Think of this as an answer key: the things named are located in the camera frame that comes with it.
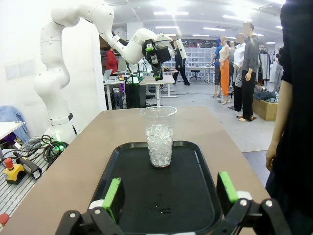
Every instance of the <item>tray rim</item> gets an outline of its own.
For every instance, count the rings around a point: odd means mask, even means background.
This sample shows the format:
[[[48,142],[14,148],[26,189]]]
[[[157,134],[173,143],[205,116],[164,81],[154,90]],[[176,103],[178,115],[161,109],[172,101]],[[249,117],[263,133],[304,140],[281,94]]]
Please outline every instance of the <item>tray rim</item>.
[[[97,194],[97,191],[99,189],[99,186],[100,186],[100,183],[101,183],[101,179],[103,178],[108,178],[110,175],[111,175],[111,172],[113,170],[113,167],[111,167],[112,164],[114,164],[114,162],[116,161],[116,158],[118,156],[117,153],[119,153],[120,151],[124,151],[124,150],[127,150],[127,149],[130,149],[130,148],[135,148],[135,147],[139,147],[139,148],[143,148],[143,147],[148,147],[148,143],[147,142],[128,142],[128,143],[124,143],[124,144],[121,144],[119,145],[118,147],[116,147],[109,160],[108,160],[108,163],[101,175],[101,177],[99,178],[99,182],[96,186],[96,189],[92,195],[92,198],[91,198],[91,202],[94,201],[94,198]],[[201,150],[201,148],[196,144],[196,143],[193,143],[193,142],[190,142],[190,141],[173,141],[173,147],[189,147],[189,148],[192,148],[195,152],[196,152],[196,157],[197,157],[197,160],[198,160],[198,164],[199,164],[199,168],[201,169],[201,174],[202,174],[202,177],[205,181],[205,184],[207,185],[207,180],[204,176],[204,173],[203,173],[203,169],[201,167],[201,164],[199,162],[199,155],[197,154],[197,152],[199,152],[202,156],[202,161],[203,161],[203,164],[204,164],[204,167],[205,169],[207,170],[207,172],[209,173],[208,174],[208,177],[209,177],[209,180],[213,183],[213,186],[214,186],[214,194],[213,195],[210,195],[211,196],[211,202],[212,202],[212,205],[213,205],[213,209],[219,209],[218,211],[215,211],[215,216],[213,217],[213,226],[211,226],[209,228],[209,226],[201,229],[201,230],[198,230],[196,231],[195,233],[197,235],[202,235],[202,234],[206,234],[208,232],[212,232],[214,231],[214,229],[218,226],[218,224],[220,223],[222,217],[223,217],[223,211],[222,211],[222,207],[220,205],[220,201],[219,201],[219,198],[218,198],[218,195],[217,195],[217,192],[216,192],[216,186],[214,184],[214,181],[213,181],[213,178],[212,178],[212,175],[211,175],[211,172],[210,172],[210,169],[207,165],[207,162],[205,160],[205,156]],[[125,233],[125,234],[128,234],[128,235],[143,235],[145,233]]]

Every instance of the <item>ceiling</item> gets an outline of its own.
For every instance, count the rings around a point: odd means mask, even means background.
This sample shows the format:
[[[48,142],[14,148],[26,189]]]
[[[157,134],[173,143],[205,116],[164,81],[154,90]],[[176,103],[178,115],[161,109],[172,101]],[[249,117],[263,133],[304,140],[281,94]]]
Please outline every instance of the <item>ceiling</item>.
[[[225,19],[223,15],[252,19],[254,32],[263,34],[261,42],[282,41],[280,8],[283,0],[106,0],[113,6],[113,28],[126,31],[126,23],[143,22],[144,27],[159,34],[177,34],[178,38],[217,39],[236,37],[242,33],[243,21]],[[188,15],[154,15],[154,11],[187,11]],[[156,26],[179,26],[179,29],[156,29]],[[224,28],[225,32],[204,30],[204,27]],[[193,37],[207,34],[209,38]]]

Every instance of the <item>orange pants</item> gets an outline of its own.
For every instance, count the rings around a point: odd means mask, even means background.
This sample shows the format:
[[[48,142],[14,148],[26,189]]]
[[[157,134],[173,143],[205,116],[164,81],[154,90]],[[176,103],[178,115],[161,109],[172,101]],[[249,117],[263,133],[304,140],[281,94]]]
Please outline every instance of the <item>orange pants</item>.
[[[228,89],[229,89],[229,61],[224,61],[224,68],[222,68],[222,63],[220,63],[220,69],[221,69],[221,85],[222,85],[222,91],[224,95],[228,95]]]

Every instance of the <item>floor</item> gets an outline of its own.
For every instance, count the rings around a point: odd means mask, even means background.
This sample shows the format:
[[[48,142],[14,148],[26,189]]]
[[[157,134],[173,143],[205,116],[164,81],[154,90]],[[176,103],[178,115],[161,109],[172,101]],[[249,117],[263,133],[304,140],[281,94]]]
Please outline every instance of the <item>floor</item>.
[[[214,84],[208,84],[203,80],[191,80],[190,83],[190,86],[185,86],[184,83],[177,82],[176,85],[171,86],[171,90],[175,90],[171,92],[171,95],[177,95],[178,97],[162,98],[161,105],[208,107],[247,158],[265,186],[269,175],[269,171],[265,167],[265,154],[271,141],[275,122],[265,121],[257,114],[254,114],[257,119],[252,122],[240,122],[236,116],[241,113],[228,109],[228,107],[233,106],[233,99],[230,103],[222,105],[219,101],[223,99],[211,97],[215,91]],[[272,90],[272,84],[270,83],[268,83],[268,90]],[[155,100],[149,100],[148,102],[150,104],[156,103]]]

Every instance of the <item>ice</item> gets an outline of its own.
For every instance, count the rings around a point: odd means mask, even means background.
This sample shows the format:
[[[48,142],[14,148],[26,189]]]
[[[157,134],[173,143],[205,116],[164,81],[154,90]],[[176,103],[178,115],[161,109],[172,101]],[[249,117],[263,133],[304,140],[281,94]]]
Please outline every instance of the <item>ice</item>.
[[[146,129],[150,161],[156,167],[165,167],[171,163],[173,128],[168,125],[152,125]]]

